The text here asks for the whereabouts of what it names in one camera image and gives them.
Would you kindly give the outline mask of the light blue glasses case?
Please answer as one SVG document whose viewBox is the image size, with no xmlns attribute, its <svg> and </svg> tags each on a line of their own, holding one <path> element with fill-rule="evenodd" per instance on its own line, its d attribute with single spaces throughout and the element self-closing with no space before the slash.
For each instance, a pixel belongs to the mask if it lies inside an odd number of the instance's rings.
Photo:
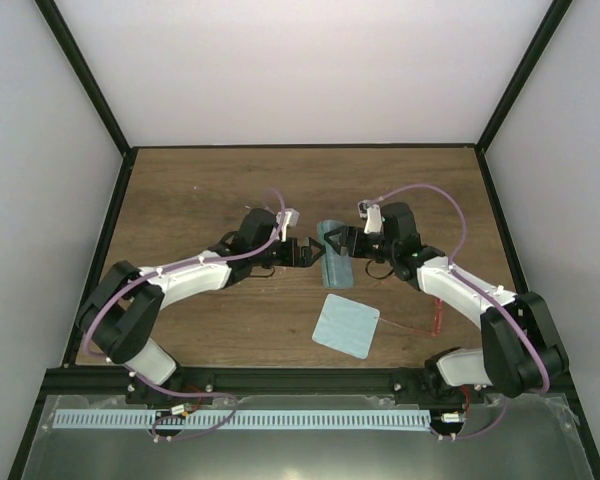
<svg viewBox="0 0 600 480">
<path fill-rule="evenodd" d="M 324 239 L 326 233 L 342 226 L 343 223 L 336 220 L 323 220 L 317 224 L 318 240 L 325 247 L 320 265 L 323 286 L 327 289 L 350 289 L 354 286 L 351 259 L 347 255 L 340 255 Z"/>
</svg>

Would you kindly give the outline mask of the light blue cleaning cloth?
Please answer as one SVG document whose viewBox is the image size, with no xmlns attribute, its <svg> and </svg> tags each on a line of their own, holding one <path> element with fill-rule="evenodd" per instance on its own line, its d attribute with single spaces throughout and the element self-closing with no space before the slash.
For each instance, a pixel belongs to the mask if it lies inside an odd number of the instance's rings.
<svg viewBox="0 0 600 480">
<path fill-rule="evenodd" d="M 362 303 L 328 294 L 312 334 L 322 346 L 364 360 L 368 357 L 380 312 Z"/>
</svg>

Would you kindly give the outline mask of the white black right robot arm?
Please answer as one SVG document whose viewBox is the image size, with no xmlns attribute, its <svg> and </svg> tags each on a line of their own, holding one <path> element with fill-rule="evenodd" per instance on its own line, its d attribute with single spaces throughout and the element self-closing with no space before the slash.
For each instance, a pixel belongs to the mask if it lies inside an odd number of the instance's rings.
<svg viewBox="0 0 600 480">
<path fill-rule="evenodd" d="M 469 385 L 508 398 L 545 393 L 567 370 L 568 356 L 539 294 L 492 285 L 424 244 L 404 202 L 372 205 L 362 217 L 362 227 L 342 225 L 320 234 L 324 251 L 388 264 L 399 280 L 441 300 L 480 331 L 480 347 L 450 349 L 426 361 L 424 389 L 431 400 L 448 402 Z"/>
</svg>

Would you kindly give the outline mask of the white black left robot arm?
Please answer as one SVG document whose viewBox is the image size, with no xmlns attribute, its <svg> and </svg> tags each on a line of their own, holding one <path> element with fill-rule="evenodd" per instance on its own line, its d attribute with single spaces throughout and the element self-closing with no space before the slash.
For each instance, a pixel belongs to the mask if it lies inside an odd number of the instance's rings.
<svg viewBox="0 0 600 480">
<path fill-rule="evenodd" d="M 161 310 L 210 291 L 229 288 L 255 268 L 308 268 L 325 247 L 309 237 L 298 240 L 287 230 L 297 223 L 294 209 L 274 214 L 253 209 L 236 231 L 188 259 L 159 267 L 115 263 L 80 307 L 76 326 L 87 344 L 95 344 L 116 365 L 149 382 L 161 403 L 176 402 L 184 392 L 179 364 L 152 338 Z"/>
</svg>

